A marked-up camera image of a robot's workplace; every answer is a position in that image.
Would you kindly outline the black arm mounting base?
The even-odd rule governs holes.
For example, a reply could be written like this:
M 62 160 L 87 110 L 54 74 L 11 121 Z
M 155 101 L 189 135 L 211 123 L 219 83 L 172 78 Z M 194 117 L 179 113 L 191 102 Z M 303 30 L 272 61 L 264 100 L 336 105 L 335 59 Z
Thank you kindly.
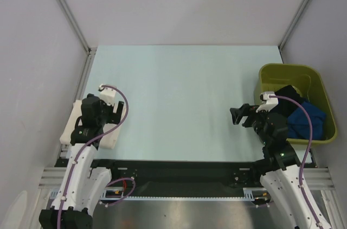
M 96 159 L 91 167 L 110 169 L 115 187 L 132 197 L 227 198 L 260 188 L 250 162 L 126 161 Z

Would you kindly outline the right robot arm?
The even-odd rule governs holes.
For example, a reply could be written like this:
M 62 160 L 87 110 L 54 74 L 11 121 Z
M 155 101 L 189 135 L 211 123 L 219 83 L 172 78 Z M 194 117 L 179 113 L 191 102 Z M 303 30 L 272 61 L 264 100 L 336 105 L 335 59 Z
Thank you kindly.
M 249 104 L 231 108 L 230 113 L 234 125 L 245 117 L 242 126 L 252 128 L 264 143 L 264 157 L 252 163 L 250 180 L 269 192 L 286 227 L 331 228 L 307 186 L 296 151 L 287 141 L 287 119 Z

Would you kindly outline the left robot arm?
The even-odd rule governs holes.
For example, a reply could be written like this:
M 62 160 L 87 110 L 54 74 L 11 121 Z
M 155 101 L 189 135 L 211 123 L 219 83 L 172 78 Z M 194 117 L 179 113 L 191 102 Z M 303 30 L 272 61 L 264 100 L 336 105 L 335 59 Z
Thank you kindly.
M 121 126 L 128 115 L 123 93 L 110 85 L 101 85 L 100 95 L 89 94 L 76 100 L 60 143 L 69 147 L 64 176 L 49 209 L 40 211 L 42 228 L 92 228 L 93 213 L 105 188 L 118 182 L 120 172 L 110 166 L 92 166 L 99 148 L 114 149 Z

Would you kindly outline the black t shirt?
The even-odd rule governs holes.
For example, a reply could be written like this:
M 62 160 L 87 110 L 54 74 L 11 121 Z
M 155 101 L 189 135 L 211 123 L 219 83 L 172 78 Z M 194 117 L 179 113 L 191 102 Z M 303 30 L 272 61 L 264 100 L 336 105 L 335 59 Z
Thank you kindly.
M 275 92 L 276 96 L 288 97 L 299 104 L 308 102 L 307 99 L 303 98 L 292 85 L 287 85 Z M 285 99 L 278 99 L 278 105 L 271 110 L 271 112 L 278 113 L 284 117 L 289 117 L 298 106 Z

